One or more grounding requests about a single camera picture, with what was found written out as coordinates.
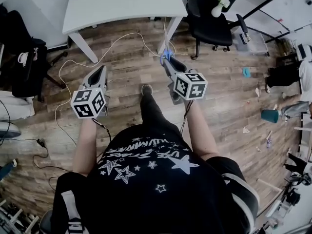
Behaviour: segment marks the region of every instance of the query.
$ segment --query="black office chair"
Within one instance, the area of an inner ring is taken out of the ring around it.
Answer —
[[[236,0],[230,0],[228,8],[223,7],[222,12],[227,12]],[[218,46],[226,46],[223,50],[229,51],[232,45],[231,29],[240,25],[243,32],[248,32],[244,19],[237,14],[238,21],[228,24],[224,14],[218,18],[211,15],[211,10],[218,5],[217,0],[188,0],[186,9],[188,16],[186,21],[189,24],[189,31],[196,38],[196,55],[191,56],[193,60],[197,59],[199,54],[200,42],[213,44],[213,50],[216,51]]]
[[[0,86],[12,86],[12,94],[15,97],[27,98],[38,96],[38,101],[43,102],[41,97],[43,79],[47,78],[60,88],[65,88],[47,74],[47,71],[67,52],[58,55],[51,62],[46,60],[47,48],[45,42],[35,39],[28,34],[22,17],[17,11],[7,13],[0,5],[0,42],[5,49],[15,55],[1,67]],[[18,62],[20,53],[28,53],[26,63]]]

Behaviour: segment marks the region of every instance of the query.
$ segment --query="trash can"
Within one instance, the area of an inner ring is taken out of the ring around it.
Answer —
[[[272,123],[277,123],[278,111],[273,109],[264,109],[261,112],[261,118]]]

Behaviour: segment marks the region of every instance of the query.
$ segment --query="desk leg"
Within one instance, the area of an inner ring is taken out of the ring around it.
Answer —
[[[86,43],[86,41],[82,38],[82,36],[79,34],[79,32],[75,31],[68,34],[69,37],[77,44],[77,46],[83,51],[83,53],[86,54],[88,58],[94,63],[98,62],[97,56],[94,54],[92,49],[89,47],[89,45]]]
[[[174,32],[176,31],[176,28],[179,26],[180,22],[182,20],[182,17],[177,18],[171,18],[170,23],[167,27],[167,37],[168,40],[172,37]],[[165,49],[165,36],[163,36],[161,42],[158,45],[157,52],[161,54]]]

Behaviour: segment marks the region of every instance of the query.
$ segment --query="black pants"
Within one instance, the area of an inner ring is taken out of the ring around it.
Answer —
[[[170,123],[162,114],[161,109],[157,105],[151,94],[145,94],[141,100],[141,114],[143,126],[155,127],[160,129],[168,129],[182,138],[178,127]]]
[[[296,62],[287,66],[270,68],[270,76],[266,78],[267,85],[270,88],[274,86],[287,87],[299,81],[299,66],[300,62]]]
[[[291,172],[297,172],[301,175],[303,175],[303,171],[306,168],[307,163],[305,161],[303,161],[300,158],[297,158],[296,156],[292,155],[292,154],[288,154],[288,157],[293,160],[296,165],[292,166],[292,165],[285,165],[285,168]]]

